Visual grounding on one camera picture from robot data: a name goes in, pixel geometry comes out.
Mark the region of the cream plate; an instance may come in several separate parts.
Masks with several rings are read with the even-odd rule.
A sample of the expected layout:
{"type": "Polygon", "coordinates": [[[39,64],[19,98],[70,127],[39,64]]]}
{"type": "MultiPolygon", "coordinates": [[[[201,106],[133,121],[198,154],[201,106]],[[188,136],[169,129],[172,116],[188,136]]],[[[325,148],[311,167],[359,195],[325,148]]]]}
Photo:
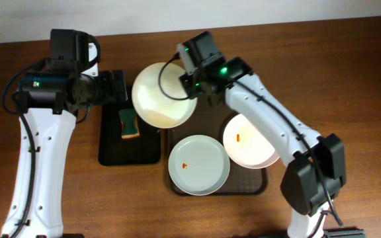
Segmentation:
{"type": "Polygon", "coordinates": [[[187,121],[197,99],[185,99],[178,65],[154,63],[143,69],[132,85],[132,104],[138,116],[156,128],[174,128],[187,121]]]}

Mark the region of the green orange sponge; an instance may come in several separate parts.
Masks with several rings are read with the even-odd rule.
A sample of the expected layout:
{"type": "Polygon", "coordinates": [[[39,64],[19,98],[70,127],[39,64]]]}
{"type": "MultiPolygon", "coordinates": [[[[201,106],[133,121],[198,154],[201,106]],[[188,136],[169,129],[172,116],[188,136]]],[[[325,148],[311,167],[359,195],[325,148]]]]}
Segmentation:
{"type": "Polygon", "coordinates": [[[121,138],[132,139],[140,136],[138,128],[138,116],[133,108],[122,109],[118,111],[121,122],[121,138]]]}

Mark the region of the pinkish white plate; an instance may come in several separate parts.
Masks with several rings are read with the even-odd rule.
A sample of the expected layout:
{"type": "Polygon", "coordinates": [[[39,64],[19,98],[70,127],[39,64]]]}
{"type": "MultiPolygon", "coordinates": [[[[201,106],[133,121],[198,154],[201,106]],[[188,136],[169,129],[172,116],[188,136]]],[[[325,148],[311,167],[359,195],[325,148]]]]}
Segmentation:
{"type": "Polygon", "coordinates": [[[222,143],[230,159],[248,169],[266,168],[279,159],[275,148],[242,114],[226,124],[222,143]]]}

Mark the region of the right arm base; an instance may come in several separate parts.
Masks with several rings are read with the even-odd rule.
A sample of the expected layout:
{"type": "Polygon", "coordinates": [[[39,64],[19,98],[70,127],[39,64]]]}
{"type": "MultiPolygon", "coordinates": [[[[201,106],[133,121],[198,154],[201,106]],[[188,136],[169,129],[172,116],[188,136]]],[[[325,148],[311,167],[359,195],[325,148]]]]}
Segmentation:
{"type": "Polygon", "coordinates": [[[366,238],[363,229],[331,229],[325,230],[323,238],[366,238]]]}

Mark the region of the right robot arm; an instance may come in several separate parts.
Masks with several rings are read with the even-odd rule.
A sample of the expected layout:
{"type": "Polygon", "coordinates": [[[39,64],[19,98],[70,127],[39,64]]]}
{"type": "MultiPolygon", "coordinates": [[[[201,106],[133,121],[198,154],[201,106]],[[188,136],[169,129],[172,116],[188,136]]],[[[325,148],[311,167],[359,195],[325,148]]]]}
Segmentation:
{"type": "Polygon", "coordinates": [[[241,58],[227,60],[205,31],[177,45],[174,59],[185,74],[187,99],[224,95],[225,104],[242,114],[275,148],[286,167],[280,190],[292,207],[287,237],[329,237],[326,216],[342,226],[333,199],[346,184],[345,150],[335,134],[323,137],[289,112],[241,58]]]}

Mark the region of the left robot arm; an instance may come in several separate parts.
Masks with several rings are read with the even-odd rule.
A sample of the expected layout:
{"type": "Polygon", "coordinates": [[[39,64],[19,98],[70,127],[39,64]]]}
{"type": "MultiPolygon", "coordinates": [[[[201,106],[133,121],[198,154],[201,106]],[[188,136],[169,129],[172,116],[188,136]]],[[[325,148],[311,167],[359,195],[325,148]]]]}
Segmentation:
{"type": "Polygon", "coordinates": [[[53,29],[50,56],[14,74],[12,115],[21,147],[11,207],[2,237],[63,237],[62,186],[71,135],[82,108],[127,100],[122,70],[99,71],[101,47],[82,31],[53,29]]]}

